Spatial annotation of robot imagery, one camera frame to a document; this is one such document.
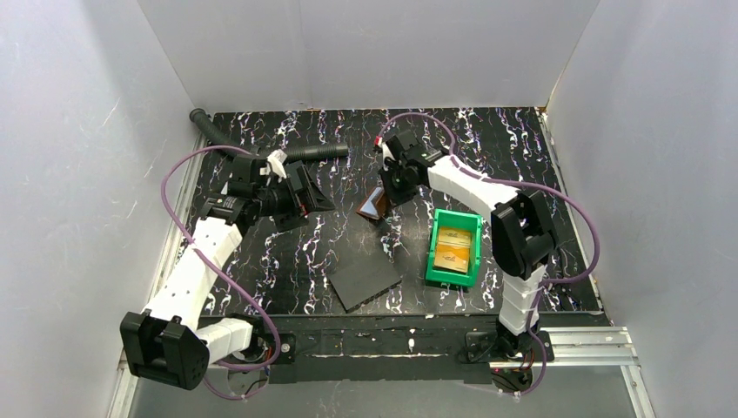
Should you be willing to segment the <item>brown leather card holder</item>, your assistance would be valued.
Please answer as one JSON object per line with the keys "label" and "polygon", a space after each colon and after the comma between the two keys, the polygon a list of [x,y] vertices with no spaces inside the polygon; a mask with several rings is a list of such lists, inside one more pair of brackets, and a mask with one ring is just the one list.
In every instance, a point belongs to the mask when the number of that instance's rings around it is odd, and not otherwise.
{"label": "brown leather card holder", "polygon": [[371,222],[381,221],[389,213],[389,203],[385,189],[377,185],[359,205],[356,213]]}

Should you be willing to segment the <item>green plastic card tray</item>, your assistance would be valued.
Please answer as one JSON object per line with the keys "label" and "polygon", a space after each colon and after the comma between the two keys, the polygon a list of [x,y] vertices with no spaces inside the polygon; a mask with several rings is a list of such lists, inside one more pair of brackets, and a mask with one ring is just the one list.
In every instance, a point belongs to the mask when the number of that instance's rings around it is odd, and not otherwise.
{"label": "green plastic card tray", "polygon": [[436,209],[425,280],[457,287],[476,284],[481,263],[482,222],[479,214]]}

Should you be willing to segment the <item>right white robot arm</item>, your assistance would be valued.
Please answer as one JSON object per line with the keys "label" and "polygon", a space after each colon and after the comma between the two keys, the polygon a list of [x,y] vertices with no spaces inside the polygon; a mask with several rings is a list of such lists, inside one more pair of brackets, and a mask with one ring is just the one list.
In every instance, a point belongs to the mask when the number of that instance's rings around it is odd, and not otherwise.
{"label": "right white robot arm", "polygon": [[425,147],[409,131],[376,138],[374,148],[381,156],[379,176],[391,206],[412,200],[424,186],[457,199],[489,223],[492,256],[504,273],[496,343],[509,352],[522,350],[537,327],[536,294],[559,245],[543,192],[504,185],[445,149]]}

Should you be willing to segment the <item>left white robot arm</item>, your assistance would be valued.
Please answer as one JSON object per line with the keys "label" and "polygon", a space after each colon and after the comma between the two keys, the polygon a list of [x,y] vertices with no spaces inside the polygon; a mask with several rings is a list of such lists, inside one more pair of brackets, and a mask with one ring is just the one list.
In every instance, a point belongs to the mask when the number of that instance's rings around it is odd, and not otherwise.
{"label": "left white robot arm", "polygon": [[192,390],[209,365],[236,352],[255,349],[266,362],[269,339],[255,335],[254,319],[236,316],[200,326],[207,296],[225,262],[260,219],[272,219],[284,232],[307,225],[309,214],[334,207],[305,165],[282,151],[265,158],[236,157],[225,191],[206,198],[190,244],[162,288],[142,312],[129,312],[121,321],[131,373]]}

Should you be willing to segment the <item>gold VIP credit card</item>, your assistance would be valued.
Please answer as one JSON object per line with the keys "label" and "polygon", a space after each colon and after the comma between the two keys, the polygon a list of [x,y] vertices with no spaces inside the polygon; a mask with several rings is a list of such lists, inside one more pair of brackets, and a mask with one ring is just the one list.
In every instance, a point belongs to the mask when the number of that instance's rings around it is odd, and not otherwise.
{"label": "gold VIP credit card", "polygon": [[438,229],[437,242],[448,246],[470,247],[473,234],[471,231],[442,226]]}

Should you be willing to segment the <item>cards in green tray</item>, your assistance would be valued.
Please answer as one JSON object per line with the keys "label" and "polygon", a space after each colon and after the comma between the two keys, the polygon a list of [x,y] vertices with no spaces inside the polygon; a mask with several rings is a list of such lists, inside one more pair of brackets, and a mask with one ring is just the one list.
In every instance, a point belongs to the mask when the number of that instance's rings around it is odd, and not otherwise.
{"label": "cards in green tray", "polygon": [[434,248],[433,268],[455,273],[467,273],[471,247],[448,246],[437,243]]}

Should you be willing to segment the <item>black foam block front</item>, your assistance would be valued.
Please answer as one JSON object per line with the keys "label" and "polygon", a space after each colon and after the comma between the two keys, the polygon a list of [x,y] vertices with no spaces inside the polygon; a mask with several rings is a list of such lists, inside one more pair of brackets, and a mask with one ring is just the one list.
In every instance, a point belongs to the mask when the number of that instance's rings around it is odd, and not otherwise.
{"label": "black foam block front", "polygon": [[339,262],[328,280],[347,313],[375,299],[401,282],[390,258],[383,252]]}

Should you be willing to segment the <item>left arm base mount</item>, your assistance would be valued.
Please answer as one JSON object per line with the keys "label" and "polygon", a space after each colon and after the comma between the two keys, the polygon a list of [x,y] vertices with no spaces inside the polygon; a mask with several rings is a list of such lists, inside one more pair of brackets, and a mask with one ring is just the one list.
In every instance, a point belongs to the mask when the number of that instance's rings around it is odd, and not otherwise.
{"label": "left arm base mount", "polygon": [[276,365],[289,365],[295,361],[297,337],[295,334],[281,334],[281,343],[275,344],[271,335],[258,335],[251,345],[242,351],[230,354],[226,360],[237,365],[261,364],[273,357],[278,358],[270,365],[250,372],[229,371],[228,384],[232,395],[252,395],[265,388],[270,381],[272,368]]}

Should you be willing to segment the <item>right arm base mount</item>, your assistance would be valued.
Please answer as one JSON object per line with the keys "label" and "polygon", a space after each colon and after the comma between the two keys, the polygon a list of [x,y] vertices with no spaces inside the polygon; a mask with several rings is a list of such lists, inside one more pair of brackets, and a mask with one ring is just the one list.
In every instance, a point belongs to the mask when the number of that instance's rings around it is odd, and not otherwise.
{"label": "right arm base mount", "polygon": [[549,333],[536,331],[513,335],[504,327],[496,331],[466,333],[456,354],[460,364],[488,365],[497,391],[514,396],[536,388],[540,377],[534,368],[554,360]]}

